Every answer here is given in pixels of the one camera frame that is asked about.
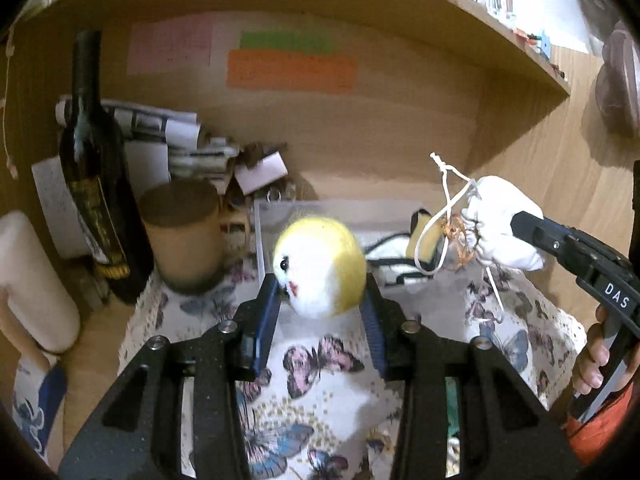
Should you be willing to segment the person's right hand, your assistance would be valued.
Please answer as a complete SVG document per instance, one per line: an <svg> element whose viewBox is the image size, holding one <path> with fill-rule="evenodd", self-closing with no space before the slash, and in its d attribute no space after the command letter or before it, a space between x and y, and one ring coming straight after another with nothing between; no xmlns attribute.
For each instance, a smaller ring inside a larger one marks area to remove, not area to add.
<svg viewBox="0 0 640 480"><path fill-rule="evenodd" d="M610 358L610 350L604 342L603 325L608 318L605 307L596 310L596 320L587 332L587 343L578 354L573 368L572 381L574 393L585 396L591 391L598 390L603 384L602 367ZM631 352L626 372L618 381L611 398L625 398L629 401L634 391L634 375L639 367L639 346Z"/></svg>

